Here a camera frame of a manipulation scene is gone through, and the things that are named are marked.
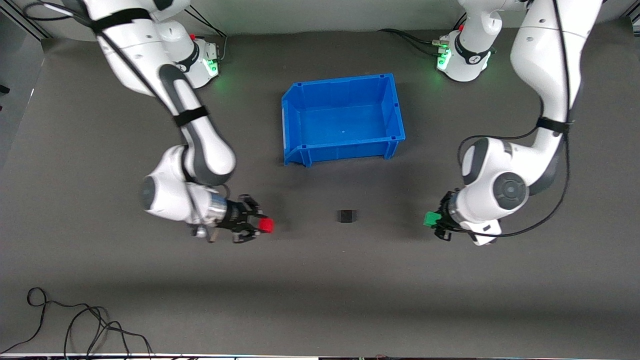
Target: blue crate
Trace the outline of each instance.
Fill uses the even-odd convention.
[[[282,97],[284,164],[384,156],[404,140],[393,74],[295,83]]]

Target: black object on floor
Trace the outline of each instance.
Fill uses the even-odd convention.
[[[338,222],[350,224],[357,219],[358,210],[338,210]]]

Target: white wall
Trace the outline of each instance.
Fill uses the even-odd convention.
[[[14,0],[22,6],[32,1]],[[615,19],[633,2],[609,0],[598,19]],[[380,28],[447,29],[463,13],[456,0],[192,0],[192,4],[207,20],[230,35]],[[502,17],[505,27],[512,28],[520,25],[524,13],[503,13]],[[212,33],[184,12],[178,14],[176,20],[191,33]],[[73,20],[42,25],[56,37],[93,40],[91,31]]]

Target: gray floor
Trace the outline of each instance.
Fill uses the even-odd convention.
[[[44,54],[40,41],[0,13],[0,168],[11,149],[20,120],[36,84]]]
[[[553,220],[480,248],[421,225],[461,185],[462,138],[536,121],[538,98],[509,64],[514,35],[500,35],[467,84],[385,33],[233,37],[222,76],[199,93],[236,149],[232,191],[278,223],[244,245],[194,240],[141,210],[141,179],[179,142],[175,128],[154,99],[120,85],[95,44],[49,44],[0,177],[0,345],[33,331],[24,296],[43,286],[106,306],[157,352],[637,359],[640,63],[627,20],[597,26],[584,50],[572,186]],[[279,102],[291,83],[383,72],[396,77],[407,133],[394,159],[282,165]],[[558,193],[531,199],[505,228],[535,222]],[[344,208],[359,221],[336,223]],[[17,350],[60,351],[72,314],[51,309]],[[82,351],[94,327],[79,326]],[[116,340],[102,350],[121,351]]]

